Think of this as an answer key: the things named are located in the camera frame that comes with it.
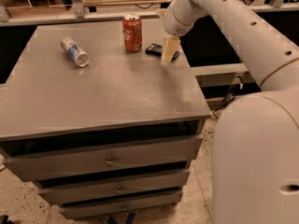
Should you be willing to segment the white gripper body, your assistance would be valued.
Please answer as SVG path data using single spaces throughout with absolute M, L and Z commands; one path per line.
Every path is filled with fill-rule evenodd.
M 171 3 L 164 13 L 164 29 L 170 35 L 186 35 L 191 29 L 187 9 L 177 3 Z

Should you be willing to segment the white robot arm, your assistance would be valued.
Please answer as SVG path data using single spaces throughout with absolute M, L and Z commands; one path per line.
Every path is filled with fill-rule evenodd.
M 212 144 L 212 224 L 299 224 L 299 48 L 238 0 L 176 0 L 164 29 L 217 23 L 259 91 L 230 103 Z

